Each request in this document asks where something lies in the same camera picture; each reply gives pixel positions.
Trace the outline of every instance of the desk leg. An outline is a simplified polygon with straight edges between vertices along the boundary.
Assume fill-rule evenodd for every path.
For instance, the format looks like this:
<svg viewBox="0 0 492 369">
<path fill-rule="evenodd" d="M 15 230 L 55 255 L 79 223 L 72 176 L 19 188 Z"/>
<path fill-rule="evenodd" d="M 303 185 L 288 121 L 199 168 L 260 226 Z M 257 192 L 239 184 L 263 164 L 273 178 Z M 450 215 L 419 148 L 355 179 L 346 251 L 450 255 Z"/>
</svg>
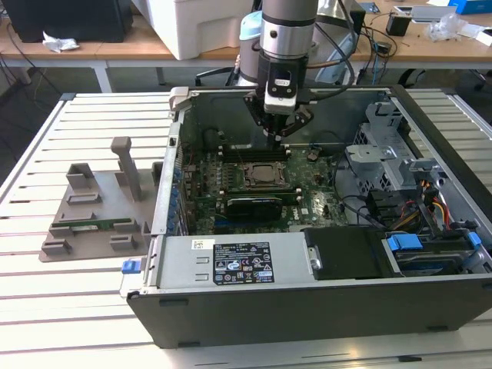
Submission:
<svg viewBox="0 0 492 369">
<path fill-rule="evenodd" d="M 113 92 L 113 86 L 108 76 L 108 68 L 105 66 L 93 67 L 96 77 L 98 78 L 99 87 L 102 93 Z"/>
</svg>

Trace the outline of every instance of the black container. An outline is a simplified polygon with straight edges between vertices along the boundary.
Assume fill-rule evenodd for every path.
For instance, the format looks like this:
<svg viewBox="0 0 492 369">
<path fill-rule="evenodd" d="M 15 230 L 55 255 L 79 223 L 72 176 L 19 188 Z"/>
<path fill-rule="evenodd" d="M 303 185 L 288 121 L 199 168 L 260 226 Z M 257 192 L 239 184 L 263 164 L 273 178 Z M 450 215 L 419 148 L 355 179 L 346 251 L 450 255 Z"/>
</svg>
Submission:
<svg viewBox="0 0 492 369">
<path fill-rule="evenodd" d="M 43 31 L 77 41 L 123 42 L 131 29 L 131 0 L 3 0 L 23 42 L 39 42 Z"/>
<path fill-rule="evenodd" d="M 408 25 L 412 18 L 408 15 L 390 14 L 390 19 L 387 21 L 386 33 L 389 36 L 405 36 Z"/>
</svg>

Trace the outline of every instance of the label sticker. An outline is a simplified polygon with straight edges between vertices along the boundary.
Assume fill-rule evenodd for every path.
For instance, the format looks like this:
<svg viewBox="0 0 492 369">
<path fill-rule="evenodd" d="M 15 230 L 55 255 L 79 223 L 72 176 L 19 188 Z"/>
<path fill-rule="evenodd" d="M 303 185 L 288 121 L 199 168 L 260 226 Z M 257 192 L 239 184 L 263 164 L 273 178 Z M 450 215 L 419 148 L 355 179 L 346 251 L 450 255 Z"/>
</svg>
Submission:
<svg viewBox="0 0 492 369">
<path fill-rule="evenodd" d="M 216 285 L 273 282 L 274 265 L 268 242 L 214 245 Z"/>
<path fill-rule="evenodd" d="M 215 240 L 191 240 L 192 250 L 211 250 L 214 248 Z"/>
</svg>

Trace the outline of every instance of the motherboard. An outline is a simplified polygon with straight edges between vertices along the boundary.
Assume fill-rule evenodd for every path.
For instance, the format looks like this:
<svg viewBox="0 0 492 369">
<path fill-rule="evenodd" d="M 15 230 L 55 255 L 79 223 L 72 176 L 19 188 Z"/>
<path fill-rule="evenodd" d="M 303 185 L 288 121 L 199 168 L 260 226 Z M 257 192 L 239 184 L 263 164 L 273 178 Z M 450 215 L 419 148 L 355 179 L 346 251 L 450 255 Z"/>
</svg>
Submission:
<svg viewBox="0 0 492 369">
<path fill-rule="evenodd" d="M 346 225 L 320 148 L 187 153 L 184 189 L 190 234 L 298 232 Z"/>
</svg>

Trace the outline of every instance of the blue tab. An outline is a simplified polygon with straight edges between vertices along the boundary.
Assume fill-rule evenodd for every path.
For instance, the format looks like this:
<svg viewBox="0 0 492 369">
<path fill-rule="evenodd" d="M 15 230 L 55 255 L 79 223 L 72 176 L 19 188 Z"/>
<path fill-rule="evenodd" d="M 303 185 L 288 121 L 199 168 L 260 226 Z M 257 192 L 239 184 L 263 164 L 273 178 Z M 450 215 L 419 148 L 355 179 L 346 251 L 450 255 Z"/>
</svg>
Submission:
<svg viewBox="0 0 492 369">
<path fill-rule="evenodd" d="M 422 250 L 424 246 L 416 234 L 393 234 L 387 243 L 392 251 Z"/>
<path fill-rule="evenodd" d="M 468 234 L 468 238 L 470 239 L 471 244 L 474 246 L 475 250 L 478 250 L 480 248 L 480 246 L 482 245 L 482 240 L 480 239 L 478 234 L 476 234 L 475 232 L 470 232 Z"/>
<path fill-rule="evenodd" d="M 121 266 L 121 272 L 123 274 L 138 274 L 140 273 L 141 261 L 139 260 L 127 260 Z"/>
</svg>

